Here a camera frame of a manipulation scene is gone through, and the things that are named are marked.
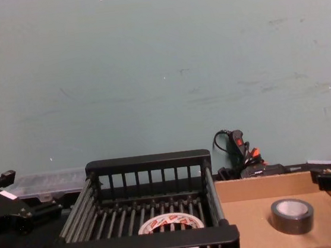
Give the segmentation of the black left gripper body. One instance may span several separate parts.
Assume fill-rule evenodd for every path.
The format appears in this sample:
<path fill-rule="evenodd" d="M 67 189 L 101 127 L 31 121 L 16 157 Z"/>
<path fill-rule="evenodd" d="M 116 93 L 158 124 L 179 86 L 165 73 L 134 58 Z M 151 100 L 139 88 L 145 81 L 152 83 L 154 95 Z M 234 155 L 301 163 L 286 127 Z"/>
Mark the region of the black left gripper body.
<path fill-rule="evenodd" d="M 32 210 L 16 195 L 0 190 L 0 233 L 9 229 L 26 229 L 32 222 Z"/>

